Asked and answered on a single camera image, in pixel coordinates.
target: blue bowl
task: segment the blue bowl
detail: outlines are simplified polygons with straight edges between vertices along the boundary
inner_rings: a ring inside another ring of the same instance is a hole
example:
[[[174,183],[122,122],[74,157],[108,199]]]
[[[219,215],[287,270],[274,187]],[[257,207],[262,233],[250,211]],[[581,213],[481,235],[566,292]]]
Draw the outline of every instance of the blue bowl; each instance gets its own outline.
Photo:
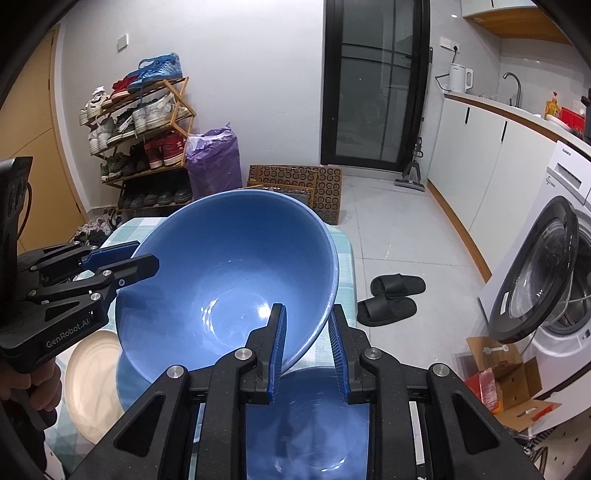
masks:
[[[287,308],[282,372],[322,331],[339,262],[330,232],[307,206],[265,190],[193,202],[148,235],[134,256],[160,260],[153,277],[119,290],[116,325],[131,365],[152,383],[170,365],[213,365]]]
[[[347,405],[333,367],[281,377],[270,405],[246,405],[246,473],[256,480],[366,478],[369,404]]]

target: red sneaker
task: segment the red sneaker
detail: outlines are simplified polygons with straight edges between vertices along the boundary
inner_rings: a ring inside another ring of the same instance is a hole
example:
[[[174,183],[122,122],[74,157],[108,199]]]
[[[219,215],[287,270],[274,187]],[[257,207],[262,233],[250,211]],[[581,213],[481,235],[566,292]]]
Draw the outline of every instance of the red sneaker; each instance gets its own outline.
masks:
[[[134,83],[138,79],[138,75],[129,75],[125,77],[123,80],[118,80],[113,84],[113,93],[109,97],[111,101],[117,100],[117,98],[123,98],[129,95],[127,88],[129,85]]]
[[[162,147],[164,165],[175,165],[175,163],[183,160],[185,140],[183,134],[177,130],[173,130],[160,140],[156,140],[155,143]]]
[[[158,139],[153,138],[147,141],[144,144],[144,149],[148,154],[148,162],[150,163],[150,168],[154,169],[164,165],[162,159],[162,149],[160,147]]]

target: black slipper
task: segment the black slipper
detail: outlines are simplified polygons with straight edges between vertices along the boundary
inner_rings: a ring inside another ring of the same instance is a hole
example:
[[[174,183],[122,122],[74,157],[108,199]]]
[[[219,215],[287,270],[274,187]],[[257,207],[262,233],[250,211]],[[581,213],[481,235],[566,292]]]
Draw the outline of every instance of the black slipper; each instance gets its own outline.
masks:
[[[412,317],[416,312],[417,304],[411,299],[379,295],[357,304],[357,321],[367,327],[380,327]]]
[[[426,285],[421,277],[411,275],[380,275],[371,281],[371,294],[375,297],[386,295],[388,298],[408,297],[425,291]]]

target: wall outlet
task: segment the wall outlet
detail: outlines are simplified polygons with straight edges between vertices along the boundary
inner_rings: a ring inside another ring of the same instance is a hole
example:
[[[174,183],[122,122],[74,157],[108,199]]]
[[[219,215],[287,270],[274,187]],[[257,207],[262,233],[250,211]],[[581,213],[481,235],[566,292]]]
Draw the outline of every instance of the wall outlet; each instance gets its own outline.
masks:
[[[123,37],[121,37],[119,40],[117,40],[117,51],[123,50],[127,45],[129,45],[129,34],[128,33],[126,33],[125,35],[123,35]]]
[[[453,47],[457,47],[457,52],[460,53],[460,44],[457,41],[450,40],[449,38],[439,37],[439,44],[446,50],[453,50]]]

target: black door frame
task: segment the black door frame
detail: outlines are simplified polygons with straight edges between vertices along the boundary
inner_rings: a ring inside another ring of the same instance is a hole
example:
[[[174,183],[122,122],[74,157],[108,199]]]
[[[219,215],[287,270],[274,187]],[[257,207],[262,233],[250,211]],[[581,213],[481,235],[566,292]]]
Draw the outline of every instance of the black door frame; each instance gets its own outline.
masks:
[[[407,58],[411,59],[411,72],[404,117],[405,121],[402,129],[398,158],[396,162],[391,162],[336,155],[343,40],[343,0],[326,0],[322,141],[320,149],[321,164],[402,172],[413,159],[414,147],[423,121],[423,108],[427,94],[431,28],[430,0],[413,1],[413,52],[412,56],[407,56]],[[394,62],[394,49],[392,49],[391,62]],[[384,123],[384,135],[387,120],[388,115]]]

